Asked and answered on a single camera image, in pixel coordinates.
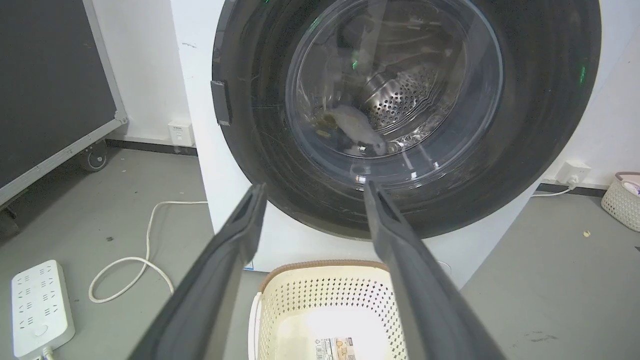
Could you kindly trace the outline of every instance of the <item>product label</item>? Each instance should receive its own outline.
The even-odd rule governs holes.
[[[316,339],[316,360],[356,360],[353,339]]]

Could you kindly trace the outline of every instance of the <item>washing machine door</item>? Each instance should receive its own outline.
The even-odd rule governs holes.
[[[597,0],[227,0],[216,118],[296,220],[370,237],[373,179],[427,238],[551,164],[589,100],[600,32]]]

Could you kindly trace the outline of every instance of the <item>black baseboard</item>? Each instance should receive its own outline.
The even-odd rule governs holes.
[[[161,152],[163,154],[177,154],[187,156],[198,156],[198,151],[194,147],[159,145],[156,143],[128,142],[124,140],[107,139],[108,147],[119,147],[121,149],[141,150],[150,152]]]
[[[538,185],[538,189],[536,190],[539,192],[557,193],[557,192],[565,191],[566,185],[540,184]],[[568,193],[573,195],[603,197],[605,192],[607,192],[607,190],[592,189],[592,188],[575,188]]]
[[[150,152],[161,152],[163,154],[178,154],[187,156],[198,156],[198,151],[194,147],[185,146],[173,146],[173,145],[159,145],[156,143],[144,143],[144,142],[128,142],[124,140],[109,140],[107,139],[108,147],[119,147],[121,149],[132,149]],[[556,184],[540,184],[537,191],[556,193],[566,190],[565,185]],[[585,195],[594,197],[603,197],[606,190],[592,189],[592,188],[575,188],[568,192],[574,195]]]

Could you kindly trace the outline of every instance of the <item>small woven basket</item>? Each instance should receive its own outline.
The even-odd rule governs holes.
[[[640,172],[618,172],[602,197],[602,208],[629,229],[640,232],[640,197],[624,187],[625,176],[640,176]]]
[[[391,277],[373,261],[277,268],[253,300],[248,338],[249,360],[406,359]]]

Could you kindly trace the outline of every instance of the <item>washing machine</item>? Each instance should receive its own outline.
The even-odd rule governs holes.
[[[462,287],[571,137],[600,59],[597,0],[172,6],[214,228],[267,184],[262,272],[377,260],[373,179]]]

